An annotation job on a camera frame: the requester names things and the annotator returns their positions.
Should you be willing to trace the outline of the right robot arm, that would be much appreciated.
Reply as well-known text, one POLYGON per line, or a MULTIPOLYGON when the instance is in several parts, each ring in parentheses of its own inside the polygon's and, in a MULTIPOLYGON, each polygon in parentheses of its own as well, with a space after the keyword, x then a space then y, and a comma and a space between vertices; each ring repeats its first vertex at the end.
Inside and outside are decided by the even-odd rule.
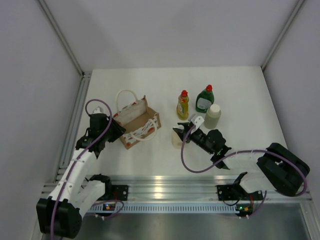
POLYGON ((310 167, 277 142, 264 149, 232 151, 218 129, 204 133, 192 122, 180 122, 172 131, 181 141, 181 163, 188 172, 202 174, 213 168, 242 171, 232 187, 233 194, 239 199, 255 192, 271 190, 286 197, 299 197, 308 190, 310 167), (210 166, 202 170, 187 166, 184 148, 190 142, 211 156, 210 166))

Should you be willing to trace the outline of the yellow bottle red cap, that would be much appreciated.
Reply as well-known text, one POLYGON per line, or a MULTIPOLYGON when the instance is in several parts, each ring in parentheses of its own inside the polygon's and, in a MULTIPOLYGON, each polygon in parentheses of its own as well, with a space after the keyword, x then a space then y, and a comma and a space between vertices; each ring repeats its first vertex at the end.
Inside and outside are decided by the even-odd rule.
POLYGON ((176 114, 180 120, 187 120, 189 117, 189 96, 186 90, 183 90, 178 97, 176 114))

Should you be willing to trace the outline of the dark green bottle red cap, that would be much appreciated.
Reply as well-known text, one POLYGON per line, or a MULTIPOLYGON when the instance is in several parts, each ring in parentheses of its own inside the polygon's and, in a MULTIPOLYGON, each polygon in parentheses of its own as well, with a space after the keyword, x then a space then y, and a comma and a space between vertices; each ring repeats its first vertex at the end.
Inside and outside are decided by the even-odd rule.
POLYGON ((195 109, 199 113, 206 113, 214 101, 215 97, 213 93, 213 86, 209 84, 197 95, 195 109))

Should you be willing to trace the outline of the cream bottle white pump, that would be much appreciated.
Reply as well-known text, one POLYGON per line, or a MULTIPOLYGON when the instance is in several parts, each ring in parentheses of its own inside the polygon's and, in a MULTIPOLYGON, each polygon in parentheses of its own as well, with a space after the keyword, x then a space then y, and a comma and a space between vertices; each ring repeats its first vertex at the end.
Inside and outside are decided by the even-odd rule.
POLYGON ((179 135, 174 130, 171 132, 171 143, 172 146, 176 149, 180 149, 182 147, 183 141, 180 139, 179 135))

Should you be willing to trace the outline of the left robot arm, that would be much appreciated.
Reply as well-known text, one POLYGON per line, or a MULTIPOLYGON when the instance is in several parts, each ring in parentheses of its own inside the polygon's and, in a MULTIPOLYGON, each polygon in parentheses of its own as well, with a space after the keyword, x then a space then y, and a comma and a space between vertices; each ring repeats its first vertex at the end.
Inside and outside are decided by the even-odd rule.
POLYGON ((83 186, 106 142, 112 143, 124 133, 125 128, 98 109, 89 115, 89 127, 77 141, 62 178, 48 197, 40 198, 36 204, 41 233, 51 238, 73 239, 80 231, 85 214, 97 201, 112 205, 124 203, 125 198, 116 196, 109 176, 95 174, 83 186))

